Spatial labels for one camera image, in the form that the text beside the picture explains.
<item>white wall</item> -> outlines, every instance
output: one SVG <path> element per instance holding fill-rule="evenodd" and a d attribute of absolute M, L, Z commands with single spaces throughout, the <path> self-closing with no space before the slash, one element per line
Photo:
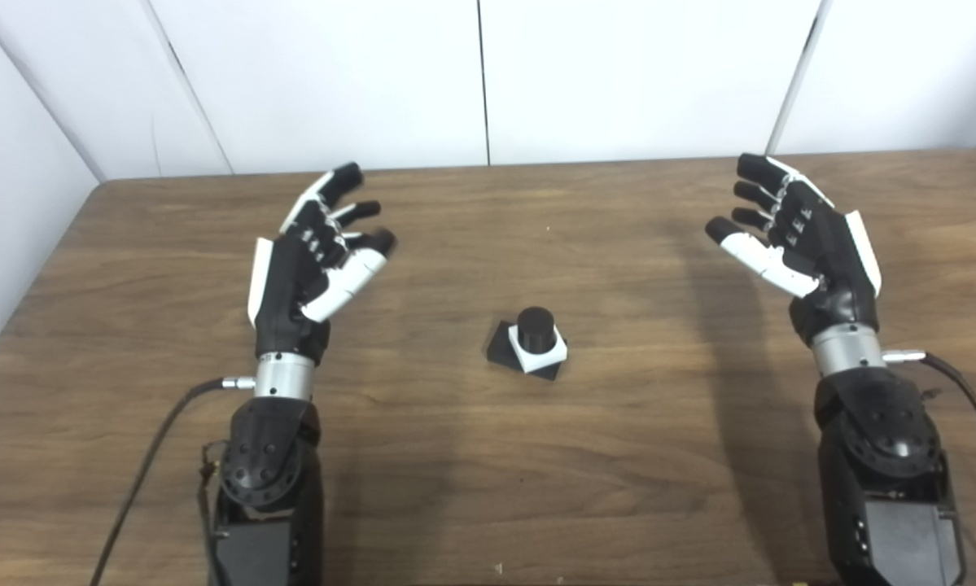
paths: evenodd
<path fill-rule="evenodd" d="M 817 0 L 481 0 L 493 164 L 766 147 Z"/>
<path fill-rule="evenodd" d="M 768 144 L 976 146 L 976 0 L 0 0 L 0 327 L 98 179 Z"/>
<path fill-rule="evenodd" d="M 102 179 L 230 173 L 147 7 L 0 0 L 0 40 Z"/>
<path fill-rule="evenodd" d="M 0 49 L 0 330 L 95 186 Z"/>
<path fill-rule="evenodd" d="M 976 146 L 976 0 L 834 0 L 777 153 Z"/>
<path fill-rule="evenodd" d="M 239 173 L 487 163 L 476 0 L 154 7 Z"/>

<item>black wire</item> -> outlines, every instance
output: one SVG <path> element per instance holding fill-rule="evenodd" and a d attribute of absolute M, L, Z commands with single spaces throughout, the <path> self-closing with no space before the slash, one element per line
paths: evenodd
<path fill-rule="evenodd" d="M 133 477 L 133 485 L 126 492 L 126 498 L 119 507 L 119 514 L 115 516 L 115 523 L 112 524 L 112 530 L 107 534 L 107 540 L 104 541 L 104 549 L 101 550 L 100 558 L 97 560 L 97 566 L 94 567 L 93 578 L 90 578 L 90 586 L 98 586 L 100 584 L 101 575 L 104 575 L 104 567 L 107 566 L 107 560 L 112 555 L 112 549 L 115 548 L 116 539 L 119 538 L 119 531 L 122 531 L 123 523 L 126 523 L 126 515 L 129 514 L 130 507 L 133 507 L 133 500 L 137 498 L 137 493 L 141 491 L 141 485 L 144 483 L 145 476 L 148 475 L 148 470 L 151 468 L 151 463 L 155 459 L 155 454 L 159 452 L 161 442 L 165 439 L 165 435 L 168 434 L 170 427 L 173 426 L 176 417 L 180 415 L 180 412 L 195 397 L 204 396 L 209 391 L 216 391 L 223 388 L 223 378 L 214 378 L 212 381 L 201 383 L 201 385 L 191 388 L 183 397 L 180 397 L 180 400 L 173 405 L 169 414 L 165 416 L 159 430 L 151 438 L 151 445 L 148 446 L 148 452 L 145 453 L 144 459 L 141 460 L 141 466 L 137 470 L 137 475 Z"/>
<path fill-rule="evenodd" d="M 926 357 L 923 357 L 923 359 L 919 360 L 919 362 L 933 368 L 933 370 L 938 370 L 942 375 L 950 378 L 954 383 L 956 383 L 957 386 L 959 386 L 961 392 L 965 393 L 965 396 L 968 397 L 969 403 L 972 404 L 972 408 L 976 409 L 976 391 L 971 385 L 969 385 L 969 382 L 966 381 L 965 376 L 961 374 L 959 370 L 945 362 L 945 360 L 942 360 L 940 356 L 931 355 L 929 352 L 926 352 Z"/>

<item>wooden table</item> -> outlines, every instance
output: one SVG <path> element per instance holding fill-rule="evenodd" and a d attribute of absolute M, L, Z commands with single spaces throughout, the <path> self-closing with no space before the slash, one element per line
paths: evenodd
<path fill-rule="evenodd" d="M 862 208 L 882 341 L 976 386 L 976 150 L 789 157 Z M 816 385 L 786 298 L 702 231 L 733 160 L 383 171 L 394 260 L 334 319 L 317 372 L 327 581 L 736 585 L 831 579 Z M 252 374 L 253 239 L 313 175 L 112 181 L 0 338 L 0 585 L 78 585 L 142 450 L 192 383 Z M 374 225 L 366 221 L 365 227 Z M 484 359 L 543 304 L 555 383 Z M 976 416 L 920 370 L 976 585 Z M 248 393 L 179 420 L 105 584 L 204 582 L 199 446 Z"/>

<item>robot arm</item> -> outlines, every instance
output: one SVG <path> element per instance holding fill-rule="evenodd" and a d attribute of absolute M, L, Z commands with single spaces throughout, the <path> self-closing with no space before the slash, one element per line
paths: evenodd
<path fill-rule="evenodd" d="M 213 535 L 226 584 L 321 583 L 320 426 L 313 371 L 328 346 L 328 318 L 387 263 L 388 230 L 344 233 L 379 214 L 366 201 L 332 211 L 361 184 L 357 164 L 330 171 L 299 196 L 275 240 L 256 241 L 248 314 L 256 328 L 256 396 L 231 418 L 220 462 Z"/>
<path fill-rule="evenodd" d="M 712 240 L 793 296 L 792 326 L 814 353 L 814 414 L 831 561 L 847 586 L 953 586 L 964 579 L 947 457 L 914 383 L 878 342 L 882 288 L 864 222 L 803 174 L 742 155 L 733 187 L 763 211 L 707 223 Z"/>

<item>black cylinder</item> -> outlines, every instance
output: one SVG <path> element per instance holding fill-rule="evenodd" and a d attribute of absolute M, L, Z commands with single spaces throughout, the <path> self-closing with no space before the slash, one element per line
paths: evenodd
<path fill-rule="evenodd" d="M 556 345 L 554 319 L 547 308 L 526 308 L 517 316 L 517 341 L 525 352 L 543 355 Z"/>

